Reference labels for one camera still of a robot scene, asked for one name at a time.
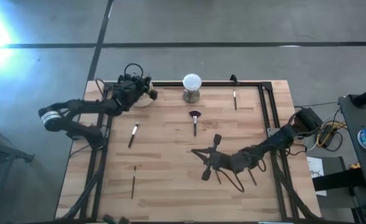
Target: light bulb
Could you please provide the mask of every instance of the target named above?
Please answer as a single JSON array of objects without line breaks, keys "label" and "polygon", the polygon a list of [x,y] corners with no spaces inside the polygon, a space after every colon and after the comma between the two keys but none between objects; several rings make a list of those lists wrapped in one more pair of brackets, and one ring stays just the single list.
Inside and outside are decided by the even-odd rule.
[{"label": "light bulb", "polygon": [[183,79],[184,88],[196,91],[201,87],[201,78],[197,74],[188,74]]}]

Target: wooden tabletop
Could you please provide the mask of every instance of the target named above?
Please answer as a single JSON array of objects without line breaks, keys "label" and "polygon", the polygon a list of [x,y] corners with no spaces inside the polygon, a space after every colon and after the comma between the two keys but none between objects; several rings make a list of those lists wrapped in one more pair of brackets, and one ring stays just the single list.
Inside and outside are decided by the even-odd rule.
[{"label": "wooden tabletop", "polygon": [[[271,82],[280,123],[285,124],[294,113],[288,83],[285,80]],[[233,89],[237,91],[237,111]],[[113,120],[98,218],[109,214],[145,222],[281,220],[269,154],[265,155],[266,172],[252,169],[257,186],[247,171],[238,174],[245,188],[241,193],[222,174],[219,175],[221,185],[214,172],[209,181],[201,180],[205,166],[190,152],[211,146],[215,134],[222,135],[218,151],[227,154],[264,141],[265,125],[258,89],[203,86],[200,100],[194,104],[182,99],[183,87],[156,87],[156,90],[158,99],[149,106],[132,107],[130,112]],[[100,97],[95,83],[88,82],[85,100]],[[190,110],[202,113],[197,137],[193,136]],[[80,118],[84,125],[96,121],[96,114],[83,114]],[[128,149],[136,122],[140,125]],[[72,152],[85,145],[86,141],[75,141]],[[300,146],[292,148],[292,152],[300,150],[303,150]],[[82,193],[89,158],[89,149],[70,158],[57,217],[65,214]],[[306,155],[288,156],[288,162],[295,190],[311,211],[320,215]],[[134,166],[137,167],[136,184],[134,199],[131,199]],[[237,182],[232,172],[226,173]],[[286,192],[284,199],[290,213]],[[90,197],[88,215],[92,200]]]}]

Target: black floor stripe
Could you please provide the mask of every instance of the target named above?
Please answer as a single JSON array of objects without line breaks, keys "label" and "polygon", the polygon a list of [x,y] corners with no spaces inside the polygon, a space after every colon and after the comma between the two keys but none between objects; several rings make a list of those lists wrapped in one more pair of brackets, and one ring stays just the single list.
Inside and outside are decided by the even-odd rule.
[{"label": "black floor stripe", "polygon": [[366,42],[186,42],[186,43],[110,43],[103,48],[179,48],[179,47],[365,47]]},{"label": "black floor stripe", "polygon": [[97,45],[93,59],[91,60],[89,74],[87,80],[93,80],[95,78],[96,68],[101,53],[101,45],[103,44],[104,37],[106,35],[108,20],[110,19],[111,8],[113,7],[114,0],[108,0],[106,12],[104,13],[103,23],[101,24],[100,33],[98,35]]},{"label": "black floor stripe", "polygon": [[4,49],[64,49],[64,48],[94,48],[96,44],[6,44]]}]

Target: concrete floor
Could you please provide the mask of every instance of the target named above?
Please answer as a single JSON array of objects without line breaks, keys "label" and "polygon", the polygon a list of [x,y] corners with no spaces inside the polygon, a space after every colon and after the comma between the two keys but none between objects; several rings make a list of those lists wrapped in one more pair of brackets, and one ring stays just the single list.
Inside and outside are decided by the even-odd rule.
[{"label": "concrete floor", "polygon": [[[0,0],[7,44],[97,43],[107,0]],[[365,42],[366,0],[115,0],[104,42]],[[0,223],[54,216],[71,140],[47,132],[43,106],[81,98],[95,55],[87,49],[4,49],[0,132],[35,160],[17,161],[0,195]],[[155,80],[288,80],[295,105],[337,101],[366,90],[366,47],[102,49],[95,77],[116,80],[136,62]],[[322,118],[337,105],[315,108]],[[349,136],[337,152],[357,159]],[[338,215],[323,212],[327,219]]]}]

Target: white paper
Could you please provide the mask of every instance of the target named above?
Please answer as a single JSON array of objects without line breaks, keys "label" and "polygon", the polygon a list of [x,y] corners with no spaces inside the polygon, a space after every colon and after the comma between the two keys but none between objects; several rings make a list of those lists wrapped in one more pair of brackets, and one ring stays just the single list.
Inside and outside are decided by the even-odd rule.
[{"label": "white paper", "polygon": [[[309,165],[312,178],[324,176],[324,171],[322,169],[322,159],[307,157],[307,164]],[[316,192],[316,195],[327,196],[327,191],[320,190]]]}]

